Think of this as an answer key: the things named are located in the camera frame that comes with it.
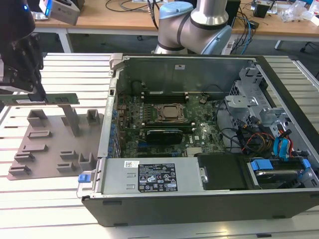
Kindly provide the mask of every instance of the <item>motherboard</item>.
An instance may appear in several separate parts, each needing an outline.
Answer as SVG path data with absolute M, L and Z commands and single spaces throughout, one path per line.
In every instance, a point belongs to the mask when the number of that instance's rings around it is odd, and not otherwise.
M 194 157 L 224 152 L 215 127 L 215 103 L 205 95 L 185 98 L 185 102 L 176 99 L 178 103 L 172 99 L 148 103 L 140 97 L 118 96 L 121 157 Z

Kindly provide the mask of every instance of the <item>green circuit board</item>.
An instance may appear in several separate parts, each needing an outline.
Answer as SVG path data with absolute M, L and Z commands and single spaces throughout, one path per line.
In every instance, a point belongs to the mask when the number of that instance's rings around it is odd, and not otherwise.
M 214 103 L 207 101 L 200 104 L 202 95 L 190 95 L 186 104 L 174 104 L 182 108 L 183 119 L 180 121 L 193 122 L 191 133 L 184 133 L 180 144 L 148 145 L 145 121 L 155 122 L 159 118 L 158 108 L 172 104 L 145 104 L 135 97 L 119 98 L 118 105 L 124 108 L 124 120 L 121 123 L 122 144 L 121 157 L 188 157 L 190 152 L 224 152 L 223 140 L 216 130 L 213 113 Z

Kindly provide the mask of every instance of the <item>cpu socket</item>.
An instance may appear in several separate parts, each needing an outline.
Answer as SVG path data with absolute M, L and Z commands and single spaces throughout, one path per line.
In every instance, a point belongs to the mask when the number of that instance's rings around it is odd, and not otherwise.
M 184 106 L 180 104 L 157 105 L 157 122 L 186 122 Z

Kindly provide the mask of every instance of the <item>slotted metal table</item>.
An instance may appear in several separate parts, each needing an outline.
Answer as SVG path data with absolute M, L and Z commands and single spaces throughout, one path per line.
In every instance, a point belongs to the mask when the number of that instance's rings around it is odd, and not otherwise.
M 104 113 L 110 82 L 109 57 L 110 54 L 48 54 L 42 71 L 44 88 L 48 93 L 76 92 L 80 104 L 74 107 L 78 114 L 85 114 L 88 109 Z M 298 61 L 273 56 L 267 60 L 319 130 L 318 82 Z M 269 93 L 279 106 L 274 93 Z M 5 107 L 0 114 L 1 238 L 243 239 L 256 238 L 257 234 L 280 239 L 318 238 L 319 207 L 292 219 L 104 228 L 77 198 L 77 177 L 7 180 L 8 169 L 28 126 L 26 117 L 30 109 L 36 108 Z M 63 114 L 56 106 L 40 108 L 46 115 Z

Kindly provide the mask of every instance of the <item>power supply label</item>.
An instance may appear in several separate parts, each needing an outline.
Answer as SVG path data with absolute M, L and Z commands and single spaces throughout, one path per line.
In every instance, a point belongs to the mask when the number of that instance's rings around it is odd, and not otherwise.
M 138 185 L 141 193 L 177 191 L 175 164 L 139 164 Z

